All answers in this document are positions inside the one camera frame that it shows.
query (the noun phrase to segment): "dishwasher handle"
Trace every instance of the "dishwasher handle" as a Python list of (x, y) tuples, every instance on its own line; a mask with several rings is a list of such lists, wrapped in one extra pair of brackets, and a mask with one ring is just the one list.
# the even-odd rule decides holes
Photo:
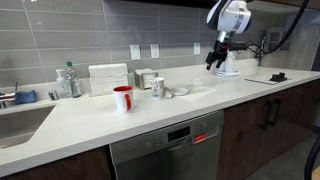
[[(206, 132), (206, 133), (203, 133), (203, 134), (205, 134), (205, 139), (203, 139), (202, 141), (206, 141), (206, 140), (211, 139), (211, 138), (213, 138), (215, 136), (218, 136), (219, 127), (216, 127), (214, 130)], [(185, 139), (185, 140), (181, 141), (179, 145), (167, 148), (166, 151), (175, 151), (177, 149), (185, 147), (186, 145), (197, 145), (198, 143), (202, 142), (202, 141), (199, 141), (199, 142), (196, 142), (196, 143), (194, 142), (194, 139), (197, 136), (193, 136), (193, 137), (191, 137), (189, 139)]]

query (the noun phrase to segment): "sink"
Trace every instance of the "sink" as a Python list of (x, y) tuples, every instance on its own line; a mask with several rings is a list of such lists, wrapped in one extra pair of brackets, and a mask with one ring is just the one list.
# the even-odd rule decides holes
[(0, 149), (29, 141), (53, 108), (0, 115)]

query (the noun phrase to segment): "electrical outlet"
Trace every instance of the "electrical outlet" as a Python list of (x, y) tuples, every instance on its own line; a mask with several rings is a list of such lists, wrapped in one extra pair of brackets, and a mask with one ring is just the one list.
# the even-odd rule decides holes
[(141, 59), (139, 45), (130, 45), (130, 50), (131, 50), (131, 59), (132, 60)]
[(151, 44), (151, 58), (159, 58), (159, 44)]
[(200, 43), (194, 43), (194, 55), (200, 54)]

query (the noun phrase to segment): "sponge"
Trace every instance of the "sponge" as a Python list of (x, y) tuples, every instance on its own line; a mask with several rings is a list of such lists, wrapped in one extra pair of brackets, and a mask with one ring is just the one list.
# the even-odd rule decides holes
[(30, 92), (16, 92), (14, 98), (16, 104), (33, 103), (37, 101), (37, 94), (35, 90)]

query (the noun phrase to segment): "kitchen counter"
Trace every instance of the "kitchen counter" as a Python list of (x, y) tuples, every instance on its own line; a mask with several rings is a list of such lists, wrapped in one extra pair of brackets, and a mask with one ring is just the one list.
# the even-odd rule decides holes
[[(150, 90), (135, 90), (133, 111), (125, 115), (116, 113), (112, 95), (89, 97), (85, 94), (57, 103), (44, 100), (39, 102), (42, 105), (30, 104), (30, 109), (32, 106), (56, 106), (28, 142), (0, 150), (0, 177), (320, 78), (320, 72), (265, 67), (241, 68), (237, 77), (215, 76), (205, 70), (205, 65), (158, 72), (169, 88), (189, 88), (192, 80), (198, 78), (209, 91), (193, 99), (188, 99), (187, 95), (153, 100)], [(279, 72), (285, 72), (292, 79), (275, 85), (244, 80), (246, 77), (271, 77)], [(14, 108), (8, 108), (7, 113), (18, 111)]]

